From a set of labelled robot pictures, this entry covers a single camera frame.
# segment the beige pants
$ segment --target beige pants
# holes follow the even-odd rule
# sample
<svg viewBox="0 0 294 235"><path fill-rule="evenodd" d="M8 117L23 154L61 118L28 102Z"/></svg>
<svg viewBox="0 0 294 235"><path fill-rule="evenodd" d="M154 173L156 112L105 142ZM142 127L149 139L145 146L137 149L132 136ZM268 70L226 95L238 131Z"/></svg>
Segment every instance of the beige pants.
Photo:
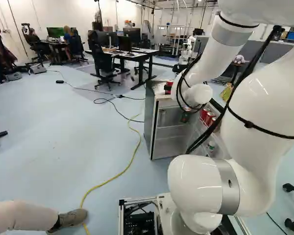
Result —
<svg viewBox="0 0 294 235"><path fill-rule="evenodd" d="M0 234L7 230L47 231L58 219L58 212L23 201L0 202Z"/></svg>

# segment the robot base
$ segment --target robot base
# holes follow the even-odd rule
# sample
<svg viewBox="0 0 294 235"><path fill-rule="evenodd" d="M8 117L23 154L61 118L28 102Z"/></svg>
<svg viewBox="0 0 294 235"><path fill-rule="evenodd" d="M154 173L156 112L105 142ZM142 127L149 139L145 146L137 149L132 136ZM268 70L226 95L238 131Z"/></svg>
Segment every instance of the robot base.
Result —
<svg viewBox="0 0 294 235"><path fill-rule="evenodd" d="M198 235L186 226L170 193L159 194L157 204L163 235Z"/></svg>
<svg viewBox="0 0 294 235"><path fill-rule="evenodd" d="M157 197L137 198L137 199L121 199L119 201L119 233L118 235L127 235L129 227L136 227L137 225L130 224L126 218L129 216L129 208L136 208L139 210L150 205L155 206L154 210L154 232L150 234L155 235L198 235L192 232L184 223L180 212L176 208L170 193L159 194ZM151 219L146 219L146 222L152 222ZM230 220L222 221L217 229L211 232L211 235L228 235L236 234Z"/></svg>

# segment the bottle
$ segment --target bottle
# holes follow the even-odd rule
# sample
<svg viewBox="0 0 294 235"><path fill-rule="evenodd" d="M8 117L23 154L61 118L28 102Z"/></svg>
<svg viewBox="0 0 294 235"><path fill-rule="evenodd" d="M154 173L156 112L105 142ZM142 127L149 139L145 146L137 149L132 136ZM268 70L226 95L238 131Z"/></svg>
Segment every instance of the bottle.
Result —
<svg viewBox="0 0 294 235"><path fill-rule="evenodd" d="M210 157L213 157L215 148L216 148L216 143L214 141L209 141L207 145L207 149L208 149L208 155Z"/></svg>

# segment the yellow cable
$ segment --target yellow cable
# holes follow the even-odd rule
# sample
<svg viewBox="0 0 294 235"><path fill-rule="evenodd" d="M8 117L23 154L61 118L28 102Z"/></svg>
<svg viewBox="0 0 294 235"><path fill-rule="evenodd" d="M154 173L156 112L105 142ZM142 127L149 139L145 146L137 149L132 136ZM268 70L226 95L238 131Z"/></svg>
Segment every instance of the yellow cable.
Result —
<svg viewBox="0 0 294 235"><path fill-rule="evenodd" d="M129 125L129 122L131 121L131 119L135 119L135 118L136 118L137 116L139 116L139 115L140 115L140 114L135 115L134 117L130 118L130 120L127 122L127 126L128 126L128 128L131 129L132 131L135 131L135 132L139 135L139 142L138 142L138 144L136 145L136 147L135 147L135 149L134 149L134 152L133 152L133 156L132 156L131 161L129 162L129 164L127 165L127 167L126 167L122 172L120 172L120 173L117 174L116 176L112 177L111 179L109 179L109 180L103 182L102 184L100 184L100 185L96 185L96 186L92 187L90 190L88 190L87 193L85 193L85 195L83 196L83 199L82 199L82 201L81 201L81 203L80 203L80 206L79 206L80 208L83 207L84 201L85 201L86 197L88 196L88 194L90 194L90 193L91 193L92 191L94 191L95 189L97 189L97 188L99 188L99 187L101 187L101 186L104 186L105 184L107 184L107 183L109 183L109 182L111 182L111 181L117 179L119 176L123 175L123 174L129 169L129 167L132 165L132 162L133 162L133 160L134 160L134 157L135 157L135 155L136 155L136 152L137 152L139 146L141 145L141 142L142 142L142 136L141 136L141 134L139 133L138 130L132 128L132 127ZM90 235L89 230L88 230L88 228L87 228L87 226L86 226L85 223L83 223L83 226L84 226L84 229L85 229L86 234L87 234L87 235Z"/></svg>

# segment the floor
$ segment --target floor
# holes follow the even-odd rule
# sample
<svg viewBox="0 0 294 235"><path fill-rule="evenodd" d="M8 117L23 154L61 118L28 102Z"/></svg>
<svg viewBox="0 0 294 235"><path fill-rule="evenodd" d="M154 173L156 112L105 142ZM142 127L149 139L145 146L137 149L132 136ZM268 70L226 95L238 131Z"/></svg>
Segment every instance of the floor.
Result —
<svg viewBox="0 0 294 235"><path fill-rule="evenodd" d="M175 63L159 58L154 58L154 62ZM128 62L126 66L132 68L135 63ZM139 137L128 129L127 121L111 104L93 103L96 98L111 98L111 95L55 83L55 80L63 79L61 72L72 86L93 90L97 83L97 78L89 75L94 72L93 65L51 66L48 70L0 85L0 131L9 132L1 139L0 201L23 199L65 212L78 207L89 188L127 166ZM161 66L153 66L153 74L158 75L157 79L174 78L170 68ZM116 79L123 81L123 85L113 86L112 94L145 96L143 86L129 90L137 81L120 76ZM223 87L215 84L212 87L214 99L222 103L219 94ZM107 88L103 86L98 91L107 92ZM143 100L116 98L113 102L126 117L142 113L137 120L144 120ZM131 123L131 126L143 134L143 124ZM128 172L87 197L84 207L89 211L87 226L91 234L117 234L120 198L168 192L170 161L150 161L145 141L142 141ZM269 211L280 226L286 217L294 219L294 194L281 190L281 185L287 182L294 184L294 147L278 171L277 198ZM253 235L283 234L267 215L244 220ZM12 231L7 234L44 232ZM84 235L85 232L82 228L74 228L59 234Z"/></svg>

